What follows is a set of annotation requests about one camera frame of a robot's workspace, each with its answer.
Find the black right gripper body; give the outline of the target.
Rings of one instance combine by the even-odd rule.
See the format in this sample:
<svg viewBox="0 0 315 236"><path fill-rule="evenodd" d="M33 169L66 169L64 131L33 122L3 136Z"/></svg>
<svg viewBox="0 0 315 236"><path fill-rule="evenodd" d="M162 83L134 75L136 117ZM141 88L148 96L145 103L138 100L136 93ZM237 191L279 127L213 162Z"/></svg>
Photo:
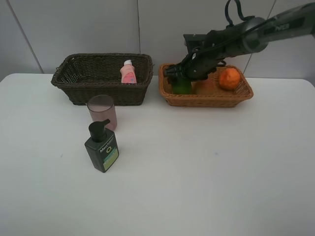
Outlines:
<svg viewBox="0 0 315 236"><path fill-rule="evenodd" d="M179 64L177 78L180 80L199 81L205 80L208 74L217 70L218 64L225 65L225 56L217 49L203 49L194 53Z"/></svg>

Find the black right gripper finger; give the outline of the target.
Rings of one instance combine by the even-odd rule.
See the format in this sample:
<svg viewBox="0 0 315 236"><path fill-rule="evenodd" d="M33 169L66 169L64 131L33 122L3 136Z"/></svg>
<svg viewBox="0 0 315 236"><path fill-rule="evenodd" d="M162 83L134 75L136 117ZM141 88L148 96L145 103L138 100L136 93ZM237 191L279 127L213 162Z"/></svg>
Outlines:
<svg viewBox="0 0 315 236"><path fill-rule="evenodd" d="M164 69L164 76L170 84L177 84L182 81L182 66L181 64L172 64Z"/></svg>

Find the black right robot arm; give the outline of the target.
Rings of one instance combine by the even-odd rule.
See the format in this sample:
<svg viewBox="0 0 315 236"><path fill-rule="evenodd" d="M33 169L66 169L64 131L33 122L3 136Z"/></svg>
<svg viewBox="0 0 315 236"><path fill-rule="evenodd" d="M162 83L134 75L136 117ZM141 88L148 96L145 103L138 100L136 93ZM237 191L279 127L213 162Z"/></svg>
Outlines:
<svg viewBox="0 0 315 236"><path fill-rule="evenodd" d="M229 24L225 29L184 35L188 54L180 63L168 66L163 72L171 83L205 80L226 58L259 53L269 42L315 33L313 2L267 20L255 16L244 17L240 2L236 4L242 23L233 24L226 7L225 16Z"/></svg>

